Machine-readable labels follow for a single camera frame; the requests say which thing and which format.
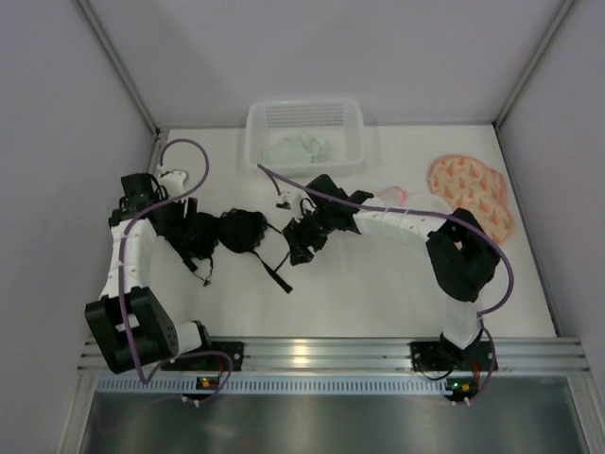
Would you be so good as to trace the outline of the black lace bra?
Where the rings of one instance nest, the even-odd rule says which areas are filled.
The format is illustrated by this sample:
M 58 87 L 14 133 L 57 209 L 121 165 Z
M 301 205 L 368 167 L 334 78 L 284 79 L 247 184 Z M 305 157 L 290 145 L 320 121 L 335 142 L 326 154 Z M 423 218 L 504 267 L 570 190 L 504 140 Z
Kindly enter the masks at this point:
M 232 209 L 215 217 L 208 213 L 187 214 L 168 242 L 179 254 L 185 266 L 193 272 L 205 287 L 211 284 L 214 271 L 213 253 L 222 244 L 232 253 L 250 253 L 263 265 L 268 275 L 287 293 L 290 286 L 271 268 L 256 251 L 268 229 L 279 232 L 261 212 Z

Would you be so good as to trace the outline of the white mesh pink-trimmed laundry bag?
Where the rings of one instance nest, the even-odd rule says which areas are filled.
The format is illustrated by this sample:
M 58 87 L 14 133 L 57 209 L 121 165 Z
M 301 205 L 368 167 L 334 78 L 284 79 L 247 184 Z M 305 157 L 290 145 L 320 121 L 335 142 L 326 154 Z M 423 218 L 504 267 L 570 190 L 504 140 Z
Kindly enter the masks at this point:
M 434 217 L 434 213 L 451 215 L 453 212 L 448 202 L 437 195 L 426 191 L 407 191 L 400 186 L 389 186 L 379 190 L 374 194 L 372 203 L 385 209 L 402 208 L 407 213 L 409 211 L 430 212 L 431 218 Z

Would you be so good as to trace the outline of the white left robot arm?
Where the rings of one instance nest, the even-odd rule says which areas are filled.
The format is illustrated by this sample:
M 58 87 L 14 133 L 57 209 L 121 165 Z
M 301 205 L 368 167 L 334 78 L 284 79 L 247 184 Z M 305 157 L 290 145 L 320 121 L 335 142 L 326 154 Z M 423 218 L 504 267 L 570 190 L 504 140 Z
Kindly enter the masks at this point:
M 148 173 L 121 179 L 124 195 L 112 211 L 112 260 L 99 298 L 85 307 L 85 320 L 115 374 L 208 351 L 212 341 L 199 321 L 176 324 L 151 289 L 151 261 L 164 239 L 191 272 L 208 259 L 215 243 L 195 238 L 197 200 L 171 201 Z

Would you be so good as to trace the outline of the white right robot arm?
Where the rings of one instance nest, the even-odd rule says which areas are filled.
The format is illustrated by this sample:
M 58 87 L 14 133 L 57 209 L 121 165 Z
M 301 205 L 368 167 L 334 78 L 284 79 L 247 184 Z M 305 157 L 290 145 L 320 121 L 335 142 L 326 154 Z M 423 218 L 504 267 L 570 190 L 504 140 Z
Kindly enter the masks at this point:
M 356 190 L 347 194 L 326 174 L 304 188 L 311 209 L 300 209 L 283 229 L 293 266 L 309 263 L 336 231 L 375 235 L 426 253 L 439 288 L 446 295 L 441 339 L 459 350 L 478 341 L 475 302 L 490 283 L 500 254 L 464 208 L 430 211 L 435 196 L 409 196 L 396 204 L 385 196 Z

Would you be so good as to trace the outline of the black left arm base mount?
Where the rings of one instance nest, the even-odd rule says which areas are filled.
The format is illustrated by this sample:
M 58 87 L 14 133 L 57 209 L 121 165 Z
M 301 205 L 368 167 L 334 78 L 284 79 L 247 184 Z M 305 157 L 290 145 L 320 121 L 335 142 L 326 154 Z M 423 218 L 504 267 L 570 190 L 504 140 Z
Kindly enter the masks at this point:
M 203 355 L 199 348 L 167 362 L 161 367 L 163 371 L 178 372 L 239 372 L 241 370 L 245 343 L 234 340 L 213 340 L 209 355 Z

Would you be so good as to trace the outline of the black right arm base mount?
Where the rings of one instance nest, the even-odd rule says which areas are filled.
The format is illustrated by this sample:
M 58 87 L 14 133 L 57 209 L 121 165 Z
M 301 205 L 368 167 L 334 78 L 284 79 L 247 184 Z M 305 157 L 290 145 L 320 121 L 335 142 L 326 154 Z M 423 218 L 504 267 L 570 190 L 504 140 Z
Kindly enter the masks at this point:
M 498 370 L 493 344 L 481 329 L 469 346 L 460 349 L 441 335 L 438 340 L 417 340 L 410 345 L 412 368 L 417 373 L 487 373 Z

